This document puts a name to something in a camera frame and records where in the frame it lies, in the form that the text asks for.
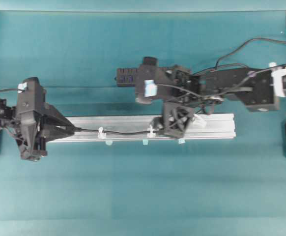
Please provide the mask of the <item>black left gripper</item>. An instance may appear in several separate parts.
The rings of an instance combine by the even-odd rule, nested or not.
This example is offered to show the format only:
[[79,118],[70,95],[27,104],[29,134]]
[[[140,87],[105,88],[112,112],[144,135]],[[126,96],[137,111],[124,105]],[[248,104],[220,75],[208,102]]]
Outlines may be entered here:
[[22,125],[16,117],[16,106],[7,106],[0,98],[0,132],[5,130],[18,146],[23,160],[38,161],[47,155],[46,142],[74,135],[74,125],[53,105],[44,103],[45,125],[39,133],[40,121]]

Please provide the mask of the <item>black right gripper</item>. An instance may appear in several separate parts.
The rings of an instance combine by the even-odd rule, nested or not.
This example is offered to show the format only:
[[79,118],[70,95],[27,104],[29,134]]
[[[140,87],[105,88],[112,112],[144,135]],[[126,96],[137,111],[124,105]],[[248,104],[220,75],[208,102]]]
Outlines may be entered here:
[[184,137],[202,102],[199,79],[190,69],[174,65],[157,79],[157,95],[163,100],[162,116],[153,118],[150,126],[171,138]]

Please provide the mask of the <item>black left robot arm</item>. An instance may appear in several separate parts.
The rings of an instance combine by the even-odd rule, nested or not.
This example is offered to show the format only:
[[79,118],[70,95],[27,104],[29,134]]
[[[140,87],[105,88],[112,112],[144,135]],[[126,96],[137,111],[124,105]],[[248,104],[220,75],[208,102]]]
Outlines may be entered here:
[[47,103],[42,111],[21,111],[21,106],[9,107],[0,99],[0,131],[14,138],[23,160],[39,161],[48,155],[46,143],[71,137],[76,127],[56,108]]

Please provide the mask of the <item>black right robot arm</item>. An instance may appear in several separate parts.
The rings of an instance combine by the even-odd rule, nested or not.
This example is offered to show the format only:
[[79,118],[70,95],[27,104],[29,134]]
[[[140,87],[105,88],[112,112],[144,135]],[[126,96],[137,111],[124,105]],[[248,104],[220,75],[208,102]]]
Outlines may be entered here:
[[174,69],[150,83],[156,99],[162,99],[162,115],[151,122],[159,135],[182,138],[197,115],[211,115],[225,99],[240,101],[252,112],[276,110],[286,96],[286,64],[266,69],[236,68],[200,73]]

